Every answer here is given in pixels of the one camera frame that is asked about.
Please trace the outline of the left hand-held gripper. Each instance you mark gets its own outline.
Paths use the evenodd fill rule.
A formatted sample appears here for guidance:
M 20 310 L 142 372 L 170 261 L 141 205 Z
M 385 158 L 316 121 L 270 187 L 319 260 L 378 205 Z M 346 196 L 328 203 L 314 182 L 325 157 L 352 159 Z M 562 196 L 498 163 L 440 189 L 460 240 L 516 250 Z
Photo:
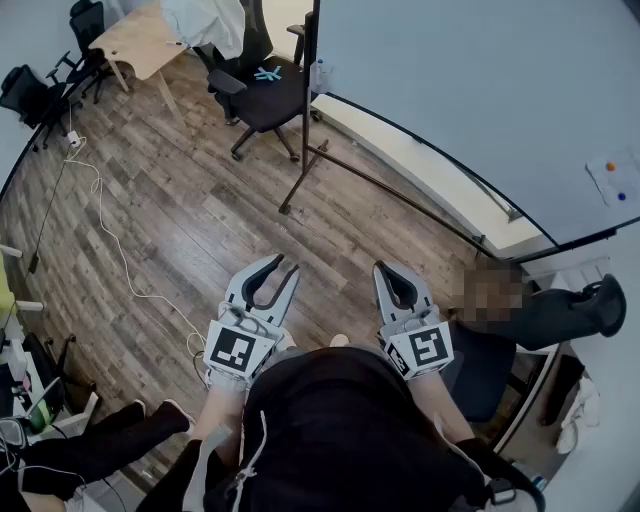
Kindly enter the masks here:
M 256 292 L 283 261 L 283 254 L 263 257 L 234 274 L 219 305 L 218 318 L 210 322 L 203 362 L 205 382 L 226 389 L 248 389 L 278 348 L 281 327 L 300 279 L 295 265 L 271 301 L 258 304 Z

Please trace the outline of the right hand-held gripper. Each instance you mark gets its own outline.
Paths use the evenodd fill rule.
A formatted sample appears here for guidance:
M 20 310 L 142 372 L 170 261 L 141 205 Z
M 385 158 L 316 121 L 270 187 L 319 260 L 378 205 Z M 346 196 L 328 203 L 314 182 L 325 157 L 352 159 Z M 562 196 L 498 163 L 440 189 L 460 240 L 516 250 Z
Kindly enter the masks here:
M 427 283 L 398 263 L 377 261 L 373 282 L 384 325 L 381 346 L 404 380 L 439 372 L 454 360 L 448 322 L 441 322 Z M 398 319 L 398 314 L 410 314 Z

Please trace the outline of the person's right forearm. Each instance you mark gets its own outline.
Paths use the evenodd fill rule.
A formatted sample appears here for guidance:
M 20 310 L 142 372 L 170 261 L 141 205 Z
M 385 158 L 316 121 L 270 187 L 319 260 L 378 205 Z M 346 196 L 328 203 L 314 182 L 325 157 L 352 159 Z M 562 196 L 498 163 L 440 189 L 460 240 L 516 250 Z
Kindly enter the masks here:
M 454 403 L 438 372 L 430 372 L 408 381 L 414 402 L 422 413 L 438 426 L 451 443 L 473 439 L 474 433 Z

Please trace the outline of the person's left forearm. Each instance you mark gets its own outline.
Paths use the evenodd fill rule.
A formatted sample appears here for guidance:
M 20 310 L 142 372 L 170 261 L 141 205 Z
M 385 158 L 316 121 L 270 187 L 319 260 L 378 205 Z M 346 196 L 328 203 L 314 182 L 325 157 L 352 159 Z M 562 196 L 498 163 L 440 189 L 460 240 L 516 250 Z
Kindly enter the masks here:
M 218 427 L 228 427 L 231 434 L 216 448 L 216 452 L 229 468 L 235 468 L 239 463 L 245 401 L 245 389 L 228 390 L 212 384 L 191 435 L 192 440 L 205 440 Z

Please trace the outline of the person's grey shorts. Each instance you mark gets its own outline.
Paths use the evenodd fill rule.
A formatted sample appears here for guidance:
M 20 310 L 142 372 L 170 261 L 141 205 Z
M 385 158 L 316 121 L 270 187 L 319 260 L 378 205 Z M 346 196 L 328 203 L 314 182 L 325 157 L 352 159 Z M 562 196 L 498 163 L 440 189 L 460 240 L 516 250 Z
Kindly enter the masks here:
M 358 350 L 364 350 L 366 352 L 370 352 L 376 356 L 381 357 L 382 359 L 386 358 L 386 355 L 384 353 L 384 351 L 378 347 L 378 346 L 374 346 L 373 344 L 369 344 L 369 343 L 347 343 L 345 345 L 341 346 L 341 349 L 346 349 L 346 348 L 351 348 L 351 349 L 358 349 Z M 305 349 L 302 349 L 300 347 L 297 346 L 291 346 L 286 348 L 285 350 L 282 351 L 276 351 L 273 355 L 271 355 L 267 360 L 266 360 L 266 365 L 267 366 L 272 366 L 274 364 L 277 364 L 281 361 L 285 361 L 287 359 L 291 359 L 294 357 L 299 357 L 302 355 L 307 354 L 308 351 Z

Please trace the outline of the person's black shirt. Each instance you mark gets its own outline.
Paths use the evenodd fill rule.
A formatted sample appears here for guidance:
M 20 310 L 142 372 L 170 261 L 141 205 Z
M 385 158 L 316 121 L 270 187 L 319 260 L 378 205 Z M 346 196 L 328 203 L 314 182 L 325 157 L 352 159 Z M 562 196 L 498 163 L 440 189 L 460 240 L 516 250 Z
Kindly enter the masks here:
M 245 457 L 207 461 L 205 512 L 477 510 L 507 465 L 482 441 L 446 443 L 380 357 L 327 348 L 275 364 L 252 386 Z

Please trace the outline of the office chair with blue seat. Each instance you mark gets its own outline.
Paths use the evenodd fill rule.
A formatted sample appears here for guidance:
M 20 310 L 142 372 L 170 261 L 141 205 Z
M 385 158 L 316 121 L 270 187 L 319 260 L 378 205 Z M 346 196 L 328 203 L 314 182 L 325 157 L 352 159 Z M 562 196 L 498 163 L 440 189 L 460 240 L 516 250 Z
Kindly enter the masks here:
M 600 280 L 574 292 L 536 289 L 521 268 L 481 259 L 456 283 L 447 312 L 455 360 L 443 377 L 463 416 L 490 421 L 507 388 L 527 398 L 540 376 L 514 375 L 517 354 L 621 329 L 627 301 L 617 279 Z

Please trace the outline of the white stool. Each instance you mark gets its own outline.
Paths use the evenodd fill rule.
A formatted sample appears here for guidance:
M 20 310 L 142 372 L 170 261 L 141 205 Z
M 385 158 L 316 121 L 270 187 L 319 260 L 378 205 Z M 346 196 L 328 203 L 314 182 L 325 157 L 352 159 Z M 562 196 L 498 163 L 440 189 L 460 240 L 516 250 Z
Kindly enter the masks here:
M 562 289 L 579 292 L 589 284 L 600 282 L 610 272 L 610 258 L 605 256 L 558 270 L 530 272 L 528 279 L 541 290 Z

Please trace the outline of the dark brown desk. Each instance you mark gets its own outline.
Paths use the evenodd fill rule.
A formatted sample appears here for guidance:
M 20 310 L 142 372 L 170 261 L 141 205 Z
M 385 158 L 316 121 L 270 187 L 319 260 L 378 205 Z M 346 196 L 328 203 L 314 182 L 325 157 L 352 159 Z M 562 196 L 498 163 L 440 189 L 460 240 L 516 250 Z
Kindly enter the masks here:
M 491 446 L 507 453 L 515 445 L 534 453 L 555 445 L 562 414 L 575 397 L 585 366 L 568 343 L 540 352 L 516 352 L 503 398 L 491 420 Z

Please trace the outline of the black office chair with tape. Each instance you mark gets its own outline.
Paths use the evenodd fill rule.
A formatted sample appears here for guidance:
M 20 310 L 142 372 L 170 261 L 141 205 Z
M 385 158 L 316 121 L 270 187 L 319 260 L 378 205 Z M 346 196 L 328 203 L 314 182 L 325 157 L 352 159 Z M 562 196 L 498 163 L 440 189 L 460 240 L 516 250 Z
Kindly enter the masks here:
M 282 133 L 281 127 L 303 113 L 304 27 L 291 25 L 287 31 L 298 37 L 292 61 L 272 53 L 273 44 L 262 9 L 262 0 L 240 0 L 245 11 L 243 51 L 239 57 L 225 60 L 211 44 L 194 49 L 205 65 L 208 92 L 224 110 L 228 125 L 243 122 L 248 129 L 231 148 L 231 156 L 239 161 L 240 148 L 256 133 L 272 131 L 296 163 L 299 155 Z M 272 70 L 281 67 L 278 82 L 256 81 L 259 67 Z

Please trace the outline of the crumpled white rag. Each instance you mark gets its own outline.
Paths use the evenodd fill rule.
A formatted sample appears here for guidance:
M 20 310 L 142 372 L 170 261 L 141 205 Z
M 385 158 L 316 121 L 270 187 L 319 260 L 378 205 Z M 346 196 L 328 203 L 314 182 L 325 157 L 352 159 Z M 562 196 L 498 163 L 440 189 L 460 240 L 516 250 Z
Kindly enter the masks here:
M 593 381 L 582 377 L 578 392 L 566 416 L 561 422 L 561 432 L 556 442 L 559 454 L 579 451 L 600 424 L 600 393 Z

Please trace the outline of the green roll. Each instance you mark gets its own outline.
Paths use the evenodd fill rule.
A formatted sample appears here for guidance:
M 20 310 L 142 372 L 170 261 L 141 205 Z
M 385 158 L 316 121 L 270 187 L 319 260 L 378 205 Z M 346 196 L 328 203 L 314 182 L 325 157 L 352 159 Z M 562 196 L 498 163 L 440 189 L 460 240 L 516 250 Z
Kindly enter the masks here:
M 29 430 L 33 434 L 42 432 L 52 421 L 52 415 L 44 398 L 34 402 L 26 411 Z

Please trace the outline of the lime green stool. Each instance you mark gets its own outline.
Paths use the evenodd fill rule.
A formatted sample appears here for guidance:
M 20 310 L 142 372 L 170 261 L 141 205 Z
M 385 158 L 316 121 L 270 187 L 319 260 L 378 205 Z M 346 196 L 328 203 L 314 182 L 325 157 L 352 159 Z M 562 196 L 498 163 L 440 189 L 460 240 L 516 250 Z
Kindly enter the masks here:
M 8 324 L 11 316 L 19 311 L 42 313 L 45 309 L 42 302 L 18 300 L 11 291 L 5 268 L 5 257 L 21 259 L 23 252 L 0 243 L 0 313 L 4 314 L 5 324 Z

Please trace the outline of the white cloth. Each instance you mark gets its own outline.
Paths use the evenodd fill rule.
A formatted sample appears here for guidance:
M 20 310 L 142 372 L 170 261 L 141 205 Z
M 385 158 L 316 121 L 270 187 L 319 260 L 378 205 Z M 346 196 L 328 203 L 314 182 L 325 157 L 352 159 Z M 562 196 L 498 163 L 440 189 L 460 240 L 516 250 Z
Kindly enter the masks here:
M 245 11 L 240 0 L 160 0 L 177 41 L 190 48 L 211 44 L 225 60 L 243 51 Z

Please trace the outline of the light wooden desk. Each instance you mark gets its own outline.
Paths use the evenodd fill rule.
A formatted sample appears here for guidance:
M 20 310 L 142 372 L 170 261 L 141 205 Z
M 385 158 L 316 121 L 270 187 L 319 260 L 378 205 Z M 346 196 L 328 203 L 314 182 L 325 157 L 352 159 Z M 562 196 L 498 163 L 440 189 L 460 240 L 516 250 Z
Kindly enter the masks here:
M 183 132 L 188 133 L 181 112 L 171 94 L 162 70 L 187 47 L 170 46 L 166 41 L 177 41 L 165 21 L 160 0 L 152 0 L 132 11 L 108 28 L 91 45 L 91 49 L 101 49 L 111 70 L 125 92 L 129 88 L 117 64 L 126 63 L 140 81 L 153 82 L 176 122 Z

